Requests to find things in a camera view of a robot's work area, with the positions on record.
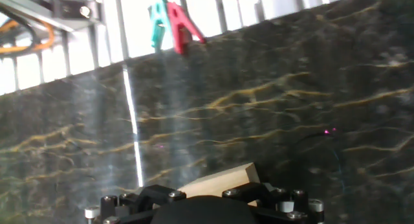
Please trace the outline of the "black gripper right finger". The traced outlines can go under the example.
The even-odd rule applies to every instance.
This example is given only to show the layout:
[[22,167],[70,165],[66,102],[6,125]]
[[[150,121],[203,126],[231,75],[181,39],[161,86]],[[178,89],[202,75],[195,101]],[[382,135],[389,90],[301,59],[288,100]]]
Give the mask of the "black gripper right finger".
[[323,202],[311,199],[304,190],[249,182],[223,191],[221,197],[246,204],[260,223],[324,222]]

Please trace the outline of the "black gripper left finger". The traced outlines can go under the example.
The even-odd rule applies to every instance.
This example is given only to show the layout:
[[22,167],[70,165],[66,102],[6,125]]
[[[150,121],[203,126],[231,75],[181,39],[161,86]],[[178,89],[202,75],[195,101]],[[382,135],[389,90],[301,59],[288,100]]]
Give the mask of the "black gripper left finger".
[[143,187],[139,194],[108,195],[100,199],[98,206],[84,209],[87,224],[136,224],[151,223],[156,209],[174,201],[186,199],[185,192],[161,185]]

